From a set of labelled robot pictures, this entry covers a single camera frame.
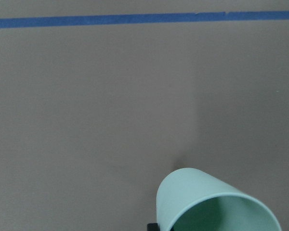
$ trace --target plastic cup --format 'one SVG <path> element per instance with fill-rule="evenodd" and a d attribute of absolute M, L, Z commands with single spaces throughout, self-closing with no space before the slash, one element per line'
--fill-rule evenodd
<path fill-rule="evenodd" d="M 198 169 L 169 174 L 157 193 L 160 231 L 281 231 L 259 200 Z"/>

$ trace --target gray surface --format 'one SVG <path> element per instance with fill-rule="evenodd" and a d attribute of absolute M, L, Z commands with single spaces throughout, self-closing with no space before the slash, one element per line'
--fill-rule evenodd
<path fill-rule="evenodd" d="M 0 29 L 0 231 L 143 231 L 178 167 L 289 230 L 289 21 Z"/>
<path fill-rule="evenodd" d="M 289 0 L 1 0 L 0 18 L 121 13 L 289 11 Z"/>

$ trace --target cup rim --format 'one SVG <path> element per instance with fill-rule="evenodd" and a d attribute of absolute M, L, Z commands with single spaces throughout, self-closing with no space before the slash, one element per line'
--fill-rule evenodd
<path fill-rule="evenodd" d="M 203 197 L 201 199 L 198 199 L 198 200 L 195 200 L 191 203 L 189 203 L 188 205 L 186 205 L 172 220 L 171 222 L 169 223 L 168 227 L 166 228 L 166 231 L 170 231 L 171 228 L 174 226 L 175 222 L 186 212 L 188 211 L 189 209 L 191 209 L 192 207 L 196 206 L 197 204 L 200 204 L 204 201 L 207 201 L 209 199 L 213 199 L 213 198 L 217 198 L 217 197 L 222 197 L 222 196 L 233 196 L 233 197 L 240 197 L 240 198 L 244 198 L 244 199 L 247 199 L 247 200 L 251 200 L 253 202 L 255 202 L 256 204 L 260 205 L 270 216 L 271 218 L 273 218 L 273 221 L 276 225 L 276 227 L 279 229 L 279 231 L 281 231 L 281 226 L 276 218 L 276 216 L 274 215 L 274 213 L 264 204 L 262 203 L 261 201 L 259 201 L 258 199 L 252 197 L 252 196 L 249 196 L 247 194 L 241 194 L 241 193 L 238 193 L 238 192 L 219 192 L 219 193 L 215 193 L 215 194 L 212 194 L 210 196 L 206 196 L 206 197 Z"/>

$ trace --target mint green cup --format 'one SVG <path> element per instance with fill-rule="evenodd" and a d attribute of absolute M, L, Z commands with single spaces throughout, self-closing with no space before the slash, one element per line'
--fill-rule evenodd
<path fill-rule="evenodd" d="M 157 193 L 160 231 L 281 231 L 259 200 L 198 169 L 169 174 Z"/>

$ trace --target blue tape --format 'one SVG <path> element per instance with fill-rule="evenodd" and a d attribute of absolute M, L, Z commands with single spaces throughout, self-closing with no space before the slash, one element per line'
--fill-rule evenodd
<path fill-rule="evenodd" d="M 289 20 L 289 11 L 154 13 L 34 18 L 3 18 L 0 28 L 41 26 L 88 26 L 139 23 L 178 23 L 210 21 Z"/>

